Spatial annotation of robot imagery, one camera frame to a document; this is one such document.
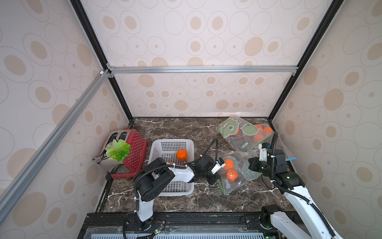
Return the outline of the orange toy mandarin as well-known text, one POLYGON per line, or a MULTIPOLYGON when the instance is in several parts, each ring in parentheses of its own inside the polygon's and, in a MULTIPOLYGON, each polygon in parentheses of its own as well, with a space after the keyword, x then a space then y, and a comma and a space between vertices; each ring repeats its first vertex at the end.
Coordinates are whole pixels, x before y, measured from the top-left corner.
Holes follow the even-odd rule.
POLYGON ((231 159, 225 159, 224 163, 225 163, 224 169, 226 169, 226 170, 233 169, 235 166, 233 160, 231 160, 231 159))
POLYGON ((185 149, 180 149, 176 154, 177 160, 186 161, 188 159, 188 153, 185 149))
POLYGON ((234 182, 238 179, 238 172, 235 169, 229 169, 226 172, 226 179, 229 182, 234 182))

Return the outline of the green-seal clear zip-top bag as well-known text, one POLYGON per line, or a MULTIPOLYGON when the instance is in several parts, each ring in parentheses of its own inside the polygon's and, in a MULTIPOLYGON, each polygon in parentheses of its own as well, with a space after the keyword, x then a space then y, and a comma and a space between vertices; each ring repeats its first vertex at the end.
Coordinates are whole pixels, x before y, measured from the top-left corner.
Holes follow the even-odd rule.
POLYGON ((239 116, 231 116, 222 122, 217 131, 236 151, 247 152, 258 146, 260 142, 254 140, 259 129, 239 116))

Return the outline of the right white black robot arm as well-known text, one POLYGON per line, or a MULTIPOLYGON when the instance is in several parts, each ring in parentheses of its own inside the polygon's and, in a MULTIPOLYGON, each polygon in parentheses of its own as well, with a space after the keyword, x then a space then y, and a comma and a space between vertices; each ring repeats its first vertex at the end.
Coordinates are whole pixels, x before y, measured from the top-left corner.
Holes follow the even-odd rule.
POLYGON ((305 183, 295 172, 289 172, 286 155, 277 149, 278 133, 274 132, 270 144, 259 145, 259 156, 248 159, 248 169, 268 177, 273 186, 293 205, 308 232, 305 232, 276 204, 263 206, 261 227, 277 229, 288 239, 340 239, 324 214, 315 204, 305 183))

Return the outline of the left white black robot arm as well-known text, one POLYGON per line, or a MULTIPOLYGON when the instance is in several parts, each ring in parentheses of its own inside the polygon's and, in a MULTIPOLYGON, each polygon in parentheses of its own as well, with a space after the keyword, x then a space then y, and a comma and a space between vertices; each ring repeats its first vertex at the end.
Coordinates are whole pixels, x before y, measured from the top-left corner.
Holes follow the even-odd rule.
POLYGON ((124 217, 122 236, 127 238, 127 225, 131 222, 136 224, 138 230, 146 231, 152 226, 155 230, 152 234, 144 236, 144 239, 152 239, 160 234, 165 228, 165 223, 153 218, 154 199, 173 181, 195 183, 205 179, 209 185, 213 185, 220 179, 217 173, 225 167, 225 162, 218 157, 218 139, 215 138, 200 157, 184 166, 170 164, 162 157, 158 157, 152 163, 139 171, 133 178, 133 192, 136 208, 133 213, 124 217))

